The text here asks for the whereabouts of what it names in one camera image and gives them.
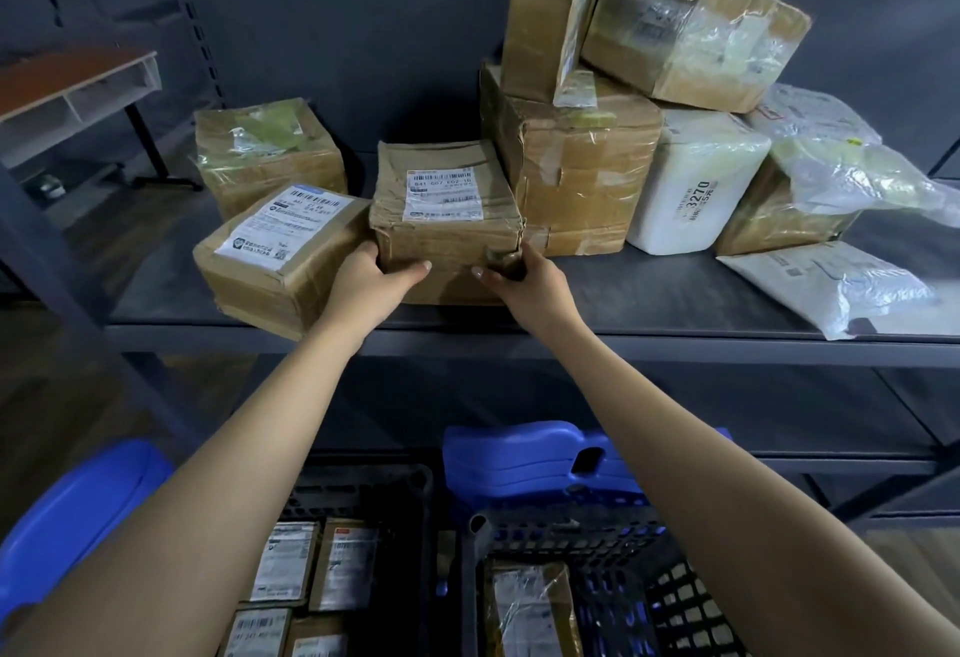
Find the small labelled cardboard parcel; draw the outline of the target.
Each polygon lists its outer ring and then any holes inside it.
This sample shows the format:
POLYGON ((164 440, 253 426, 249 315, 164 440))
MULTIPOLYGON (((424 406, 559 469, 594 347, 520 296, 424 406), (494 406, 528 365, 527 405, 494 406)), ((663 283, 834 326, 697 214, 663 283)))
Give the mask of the small labelled cardboard parcel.
POLYGON ((279 521, 270 531, 242 604, 303 606, 308 600, 322 525, 279 521))
POLYGON ((240 610, 231 618, 216 657, 282 657, 292 609, 240 610))
POLYGON ((329 517, 322 530, 308 611, 366 610, 374 585, 378 528, 361 519, 329 517))
POLYGON ((282 657, 349 657, 348 636, 343 614, 296 617, 287 632, 282 657))

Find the cardboard box green tape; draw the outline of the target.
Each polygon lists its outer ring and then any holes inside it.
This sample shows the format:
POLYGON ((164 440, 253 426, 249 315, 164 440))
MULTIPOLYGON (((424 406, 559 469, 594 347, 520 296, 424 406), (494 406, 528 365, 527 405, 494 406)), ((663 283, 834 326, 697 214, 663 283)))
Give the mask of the cardboard box green tape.
POLYGON ((196 160, 228 222, 292 184, 349 189, 342 153, 303 98, 194 113, 196 160))

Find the taped cardboard parcel white label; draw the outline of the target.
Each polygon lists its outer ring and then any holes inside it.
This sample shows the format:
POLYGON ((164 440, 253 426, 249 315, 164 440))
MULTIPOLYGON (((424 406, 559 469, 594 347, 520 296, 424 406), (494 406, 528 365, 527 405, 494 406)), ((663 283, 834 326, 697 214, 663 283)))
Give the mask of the taped cardboard parcel white label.
POLYGON ((585 657, 569 574, 561 561, 487 560, 486 657, 585 657))

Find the black plastic crate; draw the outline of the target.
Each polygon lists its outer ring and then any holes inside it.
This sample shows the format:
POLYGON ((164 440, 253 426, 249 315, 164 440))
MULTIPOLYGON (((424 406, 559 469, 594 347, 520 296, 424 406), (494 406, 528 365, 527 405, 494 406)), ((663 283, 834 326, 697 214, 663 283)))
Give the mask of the black plastic crate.
MULTIPOLYGON (((345 517, 364 520, 379 530, 368 608, 320 613, 345 616, 348 657, 429 657, 429 610, 436 559, 433 500, 432 470, 409 460, 313 458, 304 464, 278 522, 316 520, 323 530, 327 518, 345 517)), ((308 600, 297 607, 242 604, 249 587, 234 613, 280 607, 292 609, 293 619, 313 615, 307 609, 308 600)))
POLYGON ((649 505, 486 507, 463 530, 464 657, 486 657, 489 559, 567 564, 584 657, 753 657, 649 505))

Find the person's left hand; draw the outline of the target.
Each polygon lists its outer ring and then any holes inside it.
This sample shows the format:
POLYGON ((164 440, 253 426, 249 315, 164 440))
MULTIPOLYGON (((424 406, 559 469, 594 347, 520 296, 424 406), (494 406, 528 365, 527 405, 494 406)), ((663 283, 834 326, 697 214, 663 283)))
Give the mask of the person's left hand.
POLYGON ((364 241, 342 262, 315 328, 345 350, 358 352, 411 291, 389 291, 378 267, 378 245, 364 241))

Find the person's left forearm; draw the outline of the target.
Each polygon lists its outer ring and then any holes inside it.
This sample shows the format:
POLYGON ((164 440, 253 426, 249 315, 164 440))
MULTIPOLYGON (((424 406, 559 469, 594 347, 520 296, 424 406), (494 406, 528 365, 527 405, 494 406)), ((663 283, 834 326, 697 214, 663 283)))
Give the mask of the person's left forearm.
POLYGON ((352 315, 324 317, 0 657, 211 657, 370 331, 352 315))

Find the white wrapped block parcel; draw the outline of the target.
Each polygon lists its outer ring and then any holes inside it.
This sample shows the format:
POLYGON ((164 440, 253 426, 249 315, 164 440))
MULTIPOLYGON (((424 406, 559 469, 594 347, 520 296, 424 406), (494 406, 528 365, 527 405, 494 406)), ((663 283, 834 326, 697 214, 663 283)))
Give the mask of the white wrapped block parcel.
POLYGON ((710 248, 772 141, 731 114, 663 107, 663 127, 626 243, 650 255, 710 248))

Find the person's right forearm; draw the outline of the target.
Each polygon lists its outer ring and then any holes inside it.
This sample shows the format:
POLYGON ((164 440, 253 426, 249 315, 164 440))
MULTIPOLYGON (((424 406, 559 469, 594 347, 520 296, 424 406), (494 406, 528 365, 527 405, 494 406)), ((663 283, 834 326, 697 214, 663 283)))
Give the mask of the person's right forearm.
POLYGON ((960 629, 828 510, 582 322, 530 324, 752 657, 960 657, 960 629))

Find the crumpled white plastic bag parcel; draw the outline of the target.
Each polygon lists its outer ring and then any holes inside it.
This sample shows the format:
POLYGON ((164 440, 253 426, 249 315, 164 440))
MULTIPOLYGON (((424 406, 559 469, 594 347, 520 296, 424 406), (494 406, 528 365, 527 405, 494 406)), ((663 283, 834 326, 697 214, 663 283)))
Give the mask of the crumpled white plastic bag parcel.
POLYGON ((908 210, 960 228, 960 191, 929 179, 834 96, 776 83, 746 122, 771 138, 802 213, 908 210))

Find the blue plastic stool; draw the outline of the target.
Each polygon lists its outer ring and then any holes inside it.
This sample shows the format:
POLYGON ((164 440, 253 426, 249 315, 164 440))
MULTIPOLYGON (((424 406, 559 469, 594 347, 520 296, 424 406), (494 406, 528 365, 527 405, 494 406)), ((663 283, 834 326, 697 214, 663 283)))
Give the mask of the blue plastic stool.
POLYGON ((157 446, 133 439, 55 481, 0 543, 0 621, 41 602, 174 470, 157 446))
POLYGON ((567 421, 449 427, 441 456, 450 493, 475 510, 561 502, 649 504, 608 435, 567 421))

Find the worn cardboard box white label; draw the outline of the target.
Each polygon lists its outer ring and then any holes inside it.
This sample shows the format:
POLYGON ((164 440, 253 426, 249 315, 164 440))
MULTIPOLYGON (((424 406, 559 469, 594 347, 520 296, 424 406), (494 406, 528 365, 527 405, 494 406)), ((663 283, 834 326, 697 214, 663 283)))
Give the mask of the worn cardboard box white label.
POLYGON ((369 225, 378 262, 393 273, 418 261, 431 272, 408 304, 500 306, 472 273, 520 265, 524 220, 490 141, 390 144, 377 149, 369 225))

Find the brown top white frame table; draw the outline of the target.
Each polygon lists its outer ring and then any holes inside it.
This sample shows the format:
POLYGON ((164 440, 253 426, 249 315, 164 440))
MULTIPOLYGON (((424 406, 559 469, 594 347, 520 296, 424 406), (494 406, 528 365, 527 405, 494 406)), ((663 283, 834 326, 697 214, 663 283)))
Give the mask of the brown top white frame table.
POLYGON ((0 168, 11 171, 123 112, 153 169, 129 185, 202 189, 170 174, 138 103, 161 92, 154 51, 91 48, 44 53, 0 68, 0 168))

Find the brown cardboard box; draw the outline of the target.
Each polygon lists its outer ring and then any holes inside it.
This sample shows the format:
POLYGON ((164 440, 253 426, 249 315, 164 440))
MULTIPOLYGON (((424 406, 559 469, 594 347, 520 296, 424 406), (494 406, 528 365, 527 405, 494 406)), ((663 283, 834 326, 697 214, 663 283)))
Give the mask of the brown cardboard box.
POLYGON ((712 249, 717 255, 741 255, 830 242, 859 214, 819 215, 798 210, 789 178, 768 155, 712 249))

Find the large crumpled cardboard box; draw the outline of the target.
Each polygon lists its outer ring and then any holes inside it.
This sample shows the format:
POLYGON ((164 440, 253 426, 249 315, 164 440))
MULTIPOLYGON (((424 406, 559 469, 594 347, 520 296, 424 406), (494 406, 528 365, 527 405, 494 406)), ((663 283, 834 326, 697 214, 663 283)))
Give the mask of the large crumpled cardboard box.
POLYGON ((662 110, 578 68, 559 105, 508 96, 501 68, 479 72, 483 136, 493 141, 525 223, 546 257, 615 253, 625 244, 662 134, 662 110))

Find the taped cardboard box large label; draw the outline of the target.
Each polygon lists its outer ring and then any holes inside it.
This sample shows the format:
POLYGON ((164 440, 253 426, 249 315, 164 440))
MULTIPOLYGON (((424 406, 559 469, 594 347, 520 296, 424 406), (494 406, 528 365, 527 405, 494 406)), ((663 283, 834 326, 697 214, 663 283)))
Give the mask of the taped cardboard box large label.
POLYGON ((193 250, 225 315, 291 341, 317 322, 347 256, 371 238, 371 200, 292 184, 193 250))

